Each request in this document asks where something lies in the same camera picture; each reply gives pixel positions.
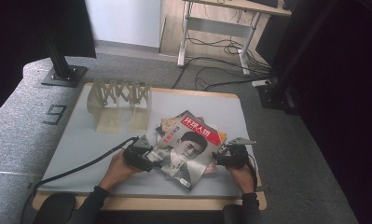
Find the hand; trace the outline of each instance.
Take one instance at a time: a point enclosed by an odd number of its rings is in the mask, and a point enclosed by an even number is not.
[[[247,165],[243,165],[240,169],[226,166],[226,169],[231,173],[235,184],[241,189],[241,193],[245,194],[255,192],[253,173]]]
[[[130,167],[124,159],[124,150],[118,152],[110,161],[109,168],[107,168],[99,187],[109,191],[113,186],[123,182],[128,177],[135,173],[142,172],[139,169]]]

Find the magazine cover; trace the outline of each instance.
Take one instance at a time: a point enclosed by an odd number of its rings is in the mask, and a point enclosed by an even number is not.
[[[212,162],[212,152],[221,147],[217,130],[185,114],[147,154],[150,161],[160,161],[161,170],[189,190],[198,183]]]
[[[173,125],[176,124],[185,113],[190,112],[186,110],[185,112],[177,115],[174,118],[161,119],[160,125],[156,128],[156,131],[159,134],[159,136],[163,137],[163,135],[165,135],[166,132],[170,132],[174,128]],[[197,117],[197,119],[202,122],[204,121],[203,117]]]

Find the white desk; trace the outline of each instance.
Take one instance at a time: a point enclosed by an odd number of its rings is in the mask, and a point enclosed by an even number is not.
[[[122,112],[118,133],[96,133],[93,116],[87,111],[90,88],[91,83],[86,84],[81,92],[43,179],[92,161],[129,137],[143,135],[127,132],[130,111]],[[228,140],[238,136],[249,138],[240,100],[236,95],[154,88],[152,112],[146,133],[150,144],[154,146],[157,143],[155,128],[161,118],[173,117],[187,109],[196,116],[203,116],[207,123],[216,124],[220,131],[227,133]],[[253,155],[251,146],[247,146],[247,149]],[[103,177],[110,159],[109,156],[85,170],[40,187],[34,199],[34,208],[39,208],[52,192],[75,192],[80,195],[77,204],[81,205],[85,196]],[[241,193],[231,180],[229,172],[222,166],[217,168],[217,174],[203,175],[192,191],[168,180],[159,169],[133,175],[114,189],[114,196],[107,200],[103,209],[221,210],[225,204],[241,203]],[[257,195],[260,209],[264,209],[267,206],[264,192],[258,192]]]
[[[186,1],[186,15],[184,17],[184,30],[183,39],[180,44],[179,57],[177,61],[178,66],[184,66],[186,56],[186,34],[188,30],[203,31],[207,33],[219,34],[219,35],[233,35],[242,38],[246,38],[243,48],[238,51],[241,66],[243,67],[243,73],[246,76],[250,76],[248,70],[246,53],[249,48],[250,42],[252,41],[255,33],[256,26],[258,24],[261,13],[277,16],[291,16],[289,10],[283,10],[283,1],[279,0],[277,8],[263,6],[247,0],[185,0]],[[235,23],[223,22],[223,21],[211,21],[202,18],[191,17],[191,3],[200,3],[206,5],[212,5],[217,7],[228,7],[234,9],[241,9],[246,11],[254,11],[255,18],[251,26],[245,26]]]

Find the gray carpet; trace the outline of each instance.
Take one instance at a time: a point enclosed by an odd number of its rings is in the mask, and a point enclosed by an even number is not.
[[[23,81],[0,109],[0,223],[19,222],[30,187],[45,173],[85,83],[103,77],[170,88],[181,72],[174,62],[118,55],[67,61],[89,69],[76,88],[42,86],[50,60],[30,63],[24,68]],[[176,89],[194,90],[194,77],[201,68],[200,63],[189,66]],[[235,78],[219,70],[205,70],[201,76],[208,83]],[[257,141],[255,156],[268,203],[262,212],[266,223],[357,223],[300,117],[262,108],[251,83],[211,91],[235,93],[241,99],[250,138]],[[67,106],[57,125],[44,122],[56,119],[47,115],[51,105]],[[34,215],[29,205],[25,223]]]

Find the black sleeve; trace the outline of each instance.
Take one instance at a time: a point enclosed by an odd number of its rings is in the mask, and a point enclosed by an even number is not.
[[[259,211],[259,201],[255,193],[246,193],[241,196],[242,210],[246,224],[262,223],[261,214]]]
[[[95,186],[94,191],[87,197],[80,208],[72,214],[67,224],[92,224],[109,194],[107,190]]]

